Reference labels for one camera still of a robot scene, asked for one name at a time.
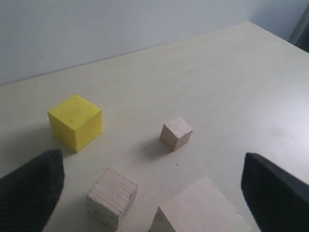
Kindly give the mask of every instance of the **dark object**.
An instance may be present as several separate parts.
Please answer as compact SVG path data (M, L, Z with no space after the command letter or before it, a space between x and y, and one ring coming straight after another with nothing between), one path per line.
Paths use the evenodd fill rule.
M41 232L64 182L60 150L46 151L0 179L0 232Z
M241 189L262 232L309 231L309 186L276 164L247 153Z

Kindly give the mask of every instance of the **cube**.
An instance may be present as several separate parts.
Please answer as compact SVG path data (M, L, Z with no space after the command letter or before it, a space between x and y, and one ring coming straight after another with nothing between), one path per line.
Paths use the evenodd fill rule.
M53 135L79 152L102 133L102 111L79 95L48 111Z
M117 230L135 200L137 188L137 184L107 169L87 196L88 212Z
M150 232L249 232L250 226L207 178L158 207Z
M189 141L192 131L192 127L181 117L177 117L164 124L160 138L175 151Z

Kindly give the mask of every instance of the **yellow cube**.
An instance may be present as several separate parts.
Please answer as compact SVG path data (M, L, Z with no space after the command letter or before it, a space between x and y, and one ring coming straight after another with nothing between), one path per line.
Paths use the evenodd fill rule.
M48 111L53 135L79 152L102 133L102 111L79 95Z

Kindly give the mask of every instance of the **small wooden cube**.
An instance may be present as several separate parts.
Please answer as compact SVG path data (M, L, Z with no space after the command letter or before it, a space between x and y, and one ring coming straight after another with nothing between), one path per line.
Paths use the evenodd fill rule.
M79 95L48 111L53 135L79 152L102 133L102 111Z
M87 196L88 212L117 230L135 200L137 188L137 184L107 169Z
M192 127L181 117L177 117L164 124L160 138L175 151L189 141L192 131Z
M249 232L250 226L207 178L158 207L150 232Z

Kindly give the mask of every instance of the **table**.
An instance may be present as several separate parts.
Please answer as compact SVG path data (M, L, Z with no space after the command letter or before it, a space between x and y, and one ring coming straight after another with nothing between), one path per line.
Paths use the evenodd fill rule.
M258 231L240 190L246 152L309 182L309 55L244 23L0 87L0 175L39 153L64 153L65 187L46 232L101 232L86 195L111 167L138 183L119 231L146 232L159 204L208 175ZM47 111L78 93L103 110L104 131L73 154ZM163 123L194 129L176 152Z

